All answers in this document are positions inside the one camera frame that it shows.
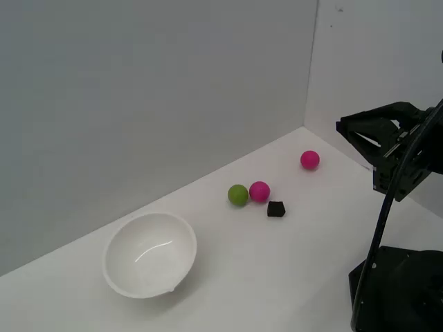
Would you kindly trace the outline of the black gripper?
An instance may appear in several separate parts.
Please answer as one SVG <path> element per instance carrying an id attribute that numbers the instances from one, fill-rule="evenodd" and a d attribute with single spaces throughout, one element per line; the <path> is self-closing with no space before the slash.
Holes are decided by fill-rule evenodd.
<path id="1" fill-rule="evenodd" d="M 433 112 L 433 107 L 421 111 L 409 102 L 395 102 L 342 117 L 336 122 L 336 130 L 374 166 L 374 189 L 386 194 L 406 150 Z M 425 133 L 404 167 L 395 191 L 396 201 L 404 199 L 431 173 L 442 173 L 441 142 L 439 120 Z"/>

